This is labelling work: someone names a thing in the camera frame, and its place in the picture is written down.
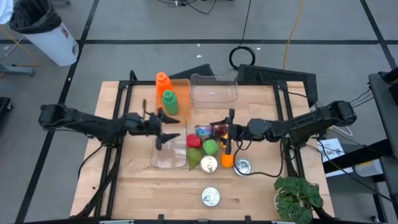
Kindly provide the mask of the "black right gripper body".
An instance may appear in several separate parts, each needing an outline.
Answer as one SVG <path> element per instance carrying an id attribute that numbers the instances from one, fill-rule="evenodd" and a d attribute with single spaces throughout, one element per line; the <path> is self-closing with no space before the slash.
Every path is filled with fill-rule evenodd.
<path id="1" fill-rule="evenodd" d="M 229 138 L 234 141 L 249 141 L 252 135 L 247 126 L 231 123 L 229 125 Z"/>

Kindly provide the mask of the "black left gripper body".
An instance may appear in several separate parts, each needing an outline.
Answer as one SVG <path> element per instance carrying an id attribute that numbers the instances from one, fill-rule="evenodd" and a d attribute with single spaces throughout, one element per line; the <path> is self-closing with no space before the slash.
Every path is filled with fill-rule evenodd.
<path id="1" fill-rule="evenodd" d="M 137 122 L 133 130 L 133 135 L 137 136 L 156 136 L 159 138 L 161 134 L 162 122 L 160 116 L 155 113 L 150 113 L 149 119 L 141 119 L 140 122 Z"/>

